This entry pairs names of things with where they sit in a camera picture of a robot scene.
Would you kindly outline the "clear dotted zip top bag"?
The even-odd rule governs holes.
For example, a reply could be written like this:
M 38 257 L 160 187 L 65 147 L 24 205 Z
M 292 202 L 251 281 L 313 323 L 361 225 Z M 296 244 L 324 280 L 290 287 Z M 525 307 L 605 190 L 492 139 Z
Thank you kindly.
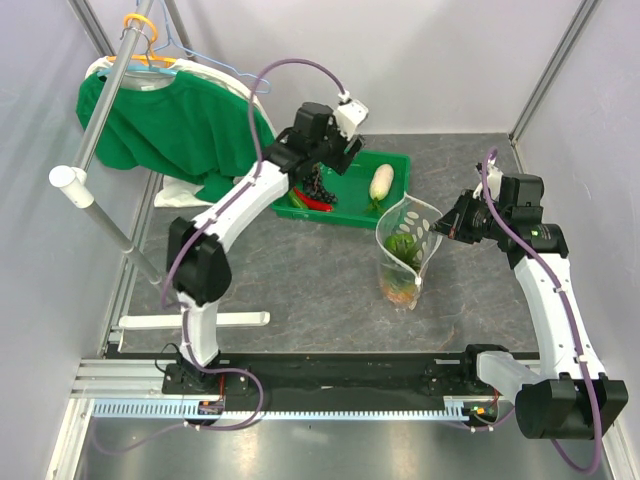
M 391 206 L 379 219 L 375 229 L 375 239 L 378 246 L 379 256 L 386 238 L 390 235 L 406 232 L 413 236 L 416 244 L 423 253 L 423 278 L 422 289 L 429 262 L 437 252 L 441 236 L 430 231 L 433 222 L 442 216 L 442 212 L 436 207 L 428 204 L 409 194 Z

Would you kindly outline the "green bell pepper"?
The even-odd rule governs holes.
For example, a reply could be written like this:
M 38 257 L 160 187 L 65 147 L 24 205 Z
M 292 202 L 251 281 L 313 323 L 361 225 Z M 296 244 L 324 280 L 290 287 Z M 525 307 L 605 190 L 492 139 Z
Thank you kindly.
M 384 242 L 384 247 L 397 258 L 413 258 L 419 250 L 416 240 L 406 232 L 388 236 Z

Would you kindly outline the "orange carrot with green leaves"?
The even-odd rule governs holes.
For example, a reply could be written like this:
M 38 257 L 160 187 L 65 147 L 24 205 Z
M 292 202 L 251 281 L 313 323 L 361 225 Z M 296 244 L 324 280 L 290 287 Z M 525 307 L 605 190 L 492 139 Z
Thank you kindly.
M 396 307 L 413 310 L 422 290 L 423 253 L 417 247 L 396 251 L 382 248 L 378 282 L 384 296 Z

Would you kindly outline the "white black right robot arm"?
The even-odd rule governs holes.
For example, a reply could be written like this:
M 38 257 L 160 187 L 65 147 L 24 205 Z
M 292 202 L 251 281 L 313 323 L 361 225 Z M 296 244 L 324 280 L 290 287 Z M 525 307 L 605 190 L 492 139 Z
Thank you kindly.
M 472 360 L 457 371 L 459 384 L 473 394 L 498 390 L 529 439 L 591 440 L 607 432 L 629 396 L 623 381 L 607 376 L 589 340 L 562 229 L 542 220 L 543 180 L 504 176 L 490 192 L 492 204 L 463 191 L 430 229 L 467 244 L 496 241 L 525 294 L 540 367 L 530 370 L 500 346 L 471 345 Z

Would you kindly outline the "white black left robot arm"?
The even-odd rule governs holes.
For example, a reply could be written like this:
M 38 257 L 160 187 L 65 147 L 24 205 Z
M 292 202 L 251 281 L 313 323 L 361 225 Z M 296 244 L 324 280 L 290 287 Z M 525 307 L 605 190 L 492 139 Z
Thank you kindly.
M 303 103 L 293 125 L 258 149 L 257 162 L 220 201 L 191 220 L 172 222 L 166 284 L 175 289 L 183 314 L 180 351 L 190 362 L 184 379 L 196 392 L 211 392 L 220 378 L 211 362 L 219 354 L 218 307 L 232 280 L 227 254 L 233 243 L 315 165 L 344 174 L 363 146 L 357 130 L 368 115 L 357 100 L 336 108 Z

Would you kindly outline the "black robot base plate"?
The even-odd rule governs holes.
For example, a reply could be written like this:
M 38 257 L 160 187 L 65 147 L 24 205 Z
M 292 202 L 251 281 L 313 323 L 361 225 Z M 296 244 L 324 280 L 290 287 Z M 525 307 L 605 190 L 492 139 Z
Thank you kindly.
M 428 396 L 489 396 L 495 389 L 476 376 L 467 352 L 453 353 L 222 353 L 208 365 L 224 373 L 209 375 L 185 360 L 166 366 L 165 394 L 231 394 L 253 385 L 265 391 L 374 388 Z

